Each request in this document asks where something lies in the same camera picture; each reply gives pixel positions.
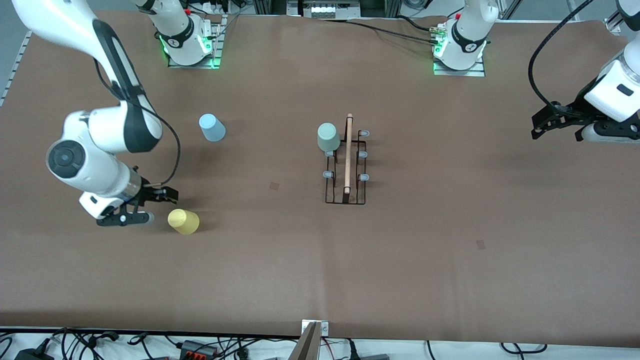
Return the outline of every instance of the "yellow cup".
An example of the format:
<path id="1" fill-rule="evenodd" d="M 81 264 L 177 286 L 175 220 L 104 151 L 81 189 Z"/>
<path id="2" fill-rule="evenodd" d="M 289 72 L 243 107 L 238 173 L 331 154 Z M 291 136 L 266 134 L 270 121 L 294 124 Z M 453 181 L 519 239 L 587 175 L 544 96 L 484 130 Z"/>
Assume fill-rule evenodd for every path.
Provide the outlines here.
<path id="1" fill-rule="evenodd" d="M 170 212 L 167 220 L 172 228 L 183 235 L 192 234 L 200 225 L 200 218 L 198 218 L 196 213 L 183 209 L 175 209 Z"/>

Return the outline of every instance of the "cup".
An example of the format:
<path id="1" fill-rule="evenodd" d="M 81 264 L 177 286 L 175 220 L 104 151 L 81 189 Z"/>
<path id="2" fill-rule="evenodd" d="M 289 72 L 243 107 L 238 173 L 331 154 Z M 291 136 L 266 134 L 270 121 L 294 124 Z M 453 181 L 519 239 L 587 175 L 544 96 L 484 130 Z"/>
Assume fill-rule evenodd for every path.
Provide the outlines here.
<path id="1" fill-rule="evenodd" d="M 167 221 L 172 228 L 183 235 L 192 234 L 200 225 L 200 218 L 196 213 L 183 209 L 175 209 L 170 212 Z"/>
<path id="2" fill-rule="evenodd" d="M 334 151 L 340 147 L 338 131 L 332 123 L 325 122 L 318 127 L 318 147 L 324 152 Z"/>
<path id="3" fill-rule="evenodd" d="M 200 117 L 200 129 L 204 137 L 210 142 L 218 142 L 225 137 L 227 129 L 213 114 L 204 114 Z"/>

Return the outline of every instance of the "wooden stick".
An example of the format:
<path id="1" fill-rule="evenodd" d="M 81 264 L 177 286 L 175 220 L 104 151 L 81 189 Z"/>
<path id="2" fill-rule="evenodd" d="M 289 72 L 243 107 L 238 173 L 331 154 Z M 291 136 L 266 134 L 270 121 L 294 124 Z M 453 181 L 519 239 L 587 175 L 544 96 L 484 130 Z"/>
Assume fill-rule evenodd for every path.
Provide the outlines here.
<path id="1" fill-rule="evenodd" d="M 344 194 L 351 193 L 351 139 L 353 135 L 351 132 L 353 128 L 353 115 L 347 115 L 347 133 L 345 134 L 347 146 L 346 155 L 344 157 Z"/>

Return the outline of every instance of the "brown table surface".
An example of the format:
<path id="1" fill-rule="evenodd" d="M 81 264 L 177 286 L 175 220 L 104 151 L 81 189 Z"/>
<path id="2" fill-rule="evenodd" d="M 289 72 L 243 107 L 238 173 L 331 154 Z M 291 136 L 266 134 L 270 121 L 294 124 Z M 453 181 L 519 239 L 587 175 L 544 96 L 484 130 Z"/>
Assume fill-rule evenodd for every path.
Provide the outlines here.
<path id="1" fill-rule="evenodd" d="M 0 109 L 3 325 L 293 335 L 317 318 L 334 337 L 640 346 L 638 147 L 529 134 L 527 64 L 553 24 L 496 24 L 487 77 L 454 78 L 426 44 L 286 16 L 240 17 L 220 70 L 167 69 L 144 15 L 100 16 L 180 134 L 171 185 L 202 225 L 176 233 L 171 204 L 147 207 L 153 225 L 95 225 L 44 158 L 68 113 L 116 101 L 88 56 L 33 38 Z M 570 102 L 622 46 L 567 25 L 540 88 Z M 323 203 L 316 128 L 347 113 L 371 131 L 362 207 Z M 166 131 L 120 158 L 155 181 L 174 156 Z"/>

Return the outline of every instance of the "power adapter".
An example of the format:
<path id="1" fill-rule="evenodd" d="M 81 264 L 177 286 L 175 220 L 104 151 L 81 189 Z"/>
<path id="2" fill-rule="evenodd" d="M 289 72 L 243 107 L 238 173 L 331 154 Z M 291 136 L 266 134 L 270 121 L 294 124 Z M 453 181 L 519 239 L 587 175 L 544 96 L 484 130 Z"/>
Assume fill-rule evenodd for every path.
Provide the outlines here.
<path id="1" fill-rule="evenodd" d="M 218 355 L 218 349 L 209 345 L 187 340 L 179 347 L 180 358 L 189 360 L 213 360 Z"/>
<path id="2" fill-rule="evenodd" d="M 15 356 L 15 360 L 54 360 L 52 356 L 40 352 L 34 348 L 26 348 L 20 350 L 18 355 Z"/>

